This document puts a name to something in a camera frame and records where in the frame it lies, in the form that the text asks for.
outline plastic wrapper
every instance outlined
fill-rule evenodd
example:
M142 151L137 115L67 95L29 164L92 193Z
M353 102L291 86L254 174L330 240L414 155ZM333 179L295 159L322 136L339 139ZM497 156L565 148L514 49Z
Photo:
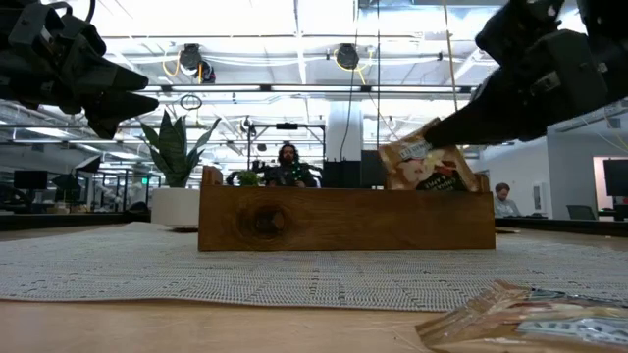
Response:
M478 182L455 147L432 149L423 135L434 119L401 140L379 149L393 190L478 191Z
M498 281L416 330L441 353L628 352L628 306Z

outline table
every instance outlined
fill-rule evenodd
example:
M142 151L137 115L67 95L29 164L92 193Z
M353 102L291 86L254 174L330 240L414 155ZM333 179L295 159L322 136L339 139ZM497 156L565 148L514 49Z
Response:
M6 239L71 228L6 232ZM522 230L500 236L628 251L628 239ZM285 309L182 301L0 301L2 353L428 352L414 327L442 314Z

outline white pillar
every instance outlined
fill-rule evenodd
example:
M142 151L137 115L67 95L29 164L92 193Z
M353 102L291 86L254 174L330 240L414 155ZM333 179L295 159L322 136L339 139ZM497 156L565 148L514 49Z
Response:
M363 145L361 101L332 102L327 119L327 160L360 161Z

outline non-slip mat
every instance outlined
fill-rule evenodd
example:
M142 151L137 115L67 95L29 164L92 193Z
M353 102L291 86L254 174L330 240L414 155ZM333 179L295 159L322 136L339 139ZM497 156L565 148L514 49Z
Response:
M1 242L0 299L448 311L495 279L625 300L627 269L625 252L517 235L495 251L199 253L196 234L131 224Z

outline snake plant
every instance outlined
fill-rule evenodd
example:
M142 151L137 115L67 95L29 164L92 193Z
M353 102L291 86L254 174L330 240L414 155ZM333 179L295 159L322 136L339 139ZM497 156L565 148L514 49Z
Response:
M155 165L166 177L170 187L185 187L189 174L198 165L204 146L218 125L220 119L212 124L209 131L203 133L194 147L187 153L187 135L185 132L185 118L178 118L173 124L168 112L164 112L159 134L150 126L142 123L144 143L150 150L150 156Z

